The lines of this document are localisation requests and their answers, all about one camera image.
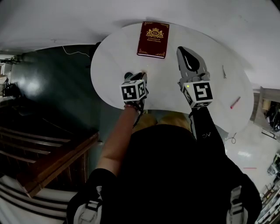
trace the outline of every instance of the person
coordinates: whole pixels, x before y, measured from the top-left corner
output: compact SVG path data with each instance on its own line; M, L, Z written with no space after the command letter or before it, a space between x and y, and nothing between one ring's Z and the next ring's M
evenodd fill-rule
M192 110L196 138L175 112L159 122L143 114L133 128L138 109L125 105L96 169L68 204L69 224L256 221L259 193L226 156L207 107Z

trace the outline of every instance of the black and white marker cube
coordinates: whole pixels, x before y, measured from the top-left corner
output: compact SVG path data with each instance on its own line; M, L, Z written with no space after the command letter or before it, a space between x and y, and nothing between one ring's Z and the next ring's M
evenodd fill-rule
M124 102L138 101L146 95L145 80L125 81L119 89Z
M205 107L213 101L209 81L184 83L182 93L191 108Z

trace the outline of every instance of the white floor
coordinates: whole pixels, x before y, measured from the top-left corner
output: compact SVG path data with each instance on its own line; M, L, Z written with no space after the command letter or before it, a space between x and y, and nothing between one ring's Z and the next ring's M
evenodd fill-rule
M262 134L262 128L249 121L247 127L235 135L236 143L226 141L227 156L247 174L261 192L265 185L272 183L275 176L267 173L280 143Z

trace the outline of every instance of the white wall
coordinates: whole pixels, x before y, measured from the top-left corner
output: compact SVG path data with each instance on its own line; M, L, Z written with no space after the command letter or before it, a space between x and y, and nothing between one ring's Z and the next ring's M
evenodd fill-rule
M263 190L265 185L275 179L275 176L268 175L267 169L280 150L280 143L262 134L262 128L252 121L235 135L235 139L235 144L231 143L231 139L226 141L227 156L251 178L259 191Z
M93 44L143 20L205 33L236 52L255 88L280 88L280 13L271 0L3 0L0 49Z

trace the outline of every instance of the black sleeve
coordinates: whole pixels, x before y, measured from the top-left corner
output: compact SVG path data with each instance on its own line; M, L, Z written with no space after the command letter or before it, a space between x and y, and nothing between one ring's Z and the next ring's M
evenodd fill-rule
M101 197L102 204L109 204L113 199L114 189L116 185L116 176L106 169L95 169L85 186L70 200L67 206L67 223L72 224L77 208L89 200L98 201L99 194L96 190L97 186L102 186Z
M208 108L193 108L192 114L197 143L209 149L213 154L225 155L224 143L213 123Z

